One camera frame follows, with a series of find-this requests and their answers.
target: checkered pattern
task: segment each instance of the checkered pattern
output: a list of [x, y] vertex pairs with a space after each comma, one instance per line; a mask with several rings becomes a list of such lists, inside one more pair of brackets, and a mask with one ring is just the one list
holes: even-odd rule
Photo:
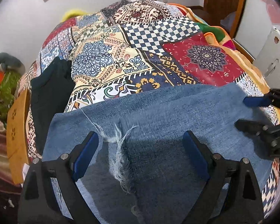
[[200, 31], [198, 24], [188, 18], [166, 19], [149, 25], [123, 24], [121, 26], [133, 48], [150, 51], [157, 55], [163, 55], [165, 52], [162, 49], [162, 43], [175, 42]]
[[262, 203], [263, 203], [263, 213], [265, 217], [268, 216], [272, 208], [272, 203], [275, 200], [276, 189], [277, 189], [276, 178], [275, 178], [274, 171], [272, 169], [269, 179], [267, 180], [267, 183], [261, 193]]
[[75, 43], [74, 48], [72, 49], [71, 54], [69, 55], [69, 60], [72, 60], [74, 53], [76, 52], [78, 46], [87, 38], [97, 34], [98, 32], [100, 32], [103, 28], [107, 28], [109, 25], [107, 24], [106, 21], [101, 22], [99, 24], [97, 24], [96, 26], [93, 26], [91, 28], [89, 28], [87, 31], [85, 31], [83, 34], [81, 34], [80, 38], [77, 40], [77, 42]]

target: blue denim fabric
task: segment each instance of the blue denim fabric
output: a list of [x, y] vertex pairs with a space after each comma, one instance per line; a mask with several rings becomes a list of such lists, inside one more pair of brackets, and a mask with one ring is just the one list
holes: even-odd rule
[[[126, 194], [114, 179], [111, 160], [115, 158], [117, 144], [102, 137], [77, 186], [101, 223], [137, 223], [130, 211], [135, 202], [145, 223], [181, 223], [204, 185], [181, 144], [186, 130], [192, 130], [211, 151], [227, 159], [249, 158], [260, 188], [264, 186], [271, 161], [260, 158], [265, 155], [262, 147], [238, 132], [234, 122], [239, 118], [269, 122], [259, 109], [244, 106], [244, 97], [241, 89], [232, 83], [220, 88], [183, 85], [56, 114], [48, 132], [43, 161], [69, 153], [89, 131], [97, 132], [90, 120], [99, 124], [108, 136], [115, 134], [114, 123], [123, 134], [132, 125], [138, 125], [124, 145], [133, 169], [129, 181], [135, 194]], [[70, 217], [57, 184], [53, 183], [62, 212]]]

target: black garment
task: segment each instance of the black garment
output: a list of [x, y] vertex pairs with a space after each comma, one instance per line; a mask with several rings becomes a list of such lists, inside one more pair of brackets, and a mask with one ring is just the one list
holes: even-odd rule
[[56, 113], [63, 113], [75, 87], [71, 61], [56, 57], [44, 72], [31, 80], [31, 113], [35, 128], [35, 146], [43, 154], [49, 126]]

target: wooden door frame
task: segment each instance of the wooden door frame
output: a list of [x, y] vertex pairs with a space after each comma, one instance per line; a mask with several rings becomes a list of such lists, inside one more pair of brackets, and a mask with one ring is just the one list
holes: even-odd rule
[[[206, 7], [207, 2], [208, 2], [208, 0], [204, 0], [204, 7]], [[239, 24], [240, 24], [241, 19], [242, 19], [245, 4], [246, 4], [246, 0], [239, 0], [236, 15], [235, 15], [235, 19], [234, 19], [234, 22], [231, 26], [231, 30], [230, 30], [230, 34], [229, 34], [232, 39], [235, 38], [237, 30], [239, 28]]]

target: patchwork bedspread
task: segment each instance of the patchwork bedspread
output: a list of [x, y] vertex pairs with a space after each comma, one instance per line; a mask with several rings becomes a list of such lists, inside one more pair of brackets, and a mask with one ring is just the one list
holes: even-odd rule
[[[222, 28], [208, 26], [179, 4], [121, 0], [57, 25], [20, 80], [19, 93], [57, 56], [72, 61], [76, 83], [65, 112], [183, 84], [222, 86], [234, 82], [250, 96], [269, 91], [261, 73], [235, 49]], [[263, 111], [275, 125], [280, 123], [278, 109]], [[29, 156], [41, 157], [35, 148], [31, 110], [26, 132]], [[265, 214], [275, 198], [278, 170], [274, 162], [262, 191]]]

